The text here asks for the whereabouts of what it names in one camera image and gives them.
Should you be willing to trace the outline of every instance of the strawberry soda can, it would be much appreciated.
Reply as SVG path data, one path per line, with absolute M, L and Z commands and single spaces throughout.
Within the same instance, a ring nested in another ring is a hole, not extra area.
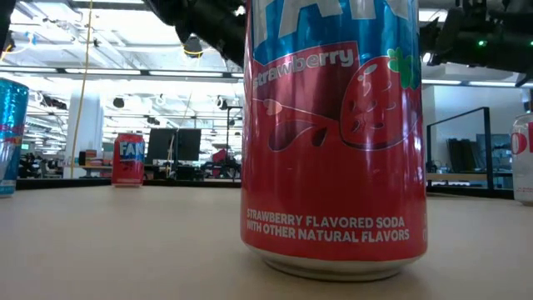
M 140 187 L 144 177 L 144 140 L 142 135 L 120 133 L 113 152 L 112 184 Z
M 241 235 L 306 278 L 424 254 L 417 1 L 247 2 Z

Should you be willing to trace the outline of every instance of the table surface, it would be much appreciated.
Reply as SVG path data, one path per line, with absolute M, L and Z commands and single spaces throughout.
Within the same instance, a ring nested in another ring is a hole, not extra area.
M 79 187 L 0 199 L 0 299 L 532 299 L 533 208 L 430 197 L 430 247 L 387 280 L 317 282 L 241 243 L 238 189 Z

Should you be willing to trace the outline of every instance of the white wall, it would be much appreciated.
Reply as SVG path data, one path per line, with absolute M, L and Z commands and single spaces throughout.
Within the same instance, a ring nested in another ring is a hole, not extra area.
M 433 95 L 430 90 L 422 93 L 424 113 L 429 112 L 424 116 L 425 125 L 476 108 L 489 107 L 492 134 L 509 134 L 515 117 L 525 113 L 519 88 L 438 86 L 433 87 L 433 92 Z M 431 159 L 450 165 L 446 139 L 468 138 L 475 141 L 476 134 L 483 133 L 482 111 L 436 125 L 431 133 L 436 135 L 431 142 Z

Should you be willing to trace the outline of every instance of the blue soda can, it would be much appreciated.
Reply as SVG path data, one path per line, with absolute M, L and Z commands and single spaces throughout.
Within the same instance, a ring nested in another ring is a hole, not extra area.
M 0 197 L 15 192 L 29 89 L 0 78 Z
M 247 8 L 242 240 L 307 278 L 398 273 L 427 248 L 417 0 Z

